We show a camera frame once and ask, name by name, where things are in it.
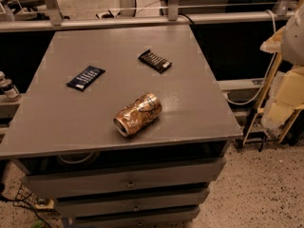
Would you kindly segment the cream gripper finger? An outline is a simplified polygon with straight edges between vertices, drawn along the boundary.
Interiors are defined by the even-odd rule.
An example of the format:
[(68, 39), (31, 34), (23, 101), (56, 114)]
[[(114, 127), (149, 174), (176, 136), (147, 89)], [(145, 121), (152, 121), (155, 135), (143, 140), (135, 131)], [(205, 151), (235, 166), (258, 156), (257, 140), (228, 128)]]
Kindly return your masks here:
[(260, 46), (260, 50), (267, 53), (280, 52), (284, 29), (284, 27), (280, 28), (269, 39), (264, 41)]
[(304, 66), (279, 71), (270, 88), (261, 123), (265, 128), (277, 129), (304, 103)]

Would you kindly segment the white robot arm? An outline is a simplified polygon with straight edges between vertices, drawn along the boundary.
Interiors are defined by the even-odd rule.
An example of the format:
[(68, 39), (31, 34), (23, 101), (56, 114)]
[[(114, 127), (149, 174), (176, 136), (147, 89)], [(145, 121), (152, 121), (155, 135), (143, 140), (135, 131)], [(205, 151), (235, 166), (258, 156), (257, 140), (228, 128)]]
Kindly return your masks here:
[(284, 28), (263, 42), (260, 49), (268, 53), (281, 52), (282, 59), (293, 65), (286, 73), (276, 74), (261, 119), (264, 127), (276, 129), (304, 103), (304, 5), (295, 11)]

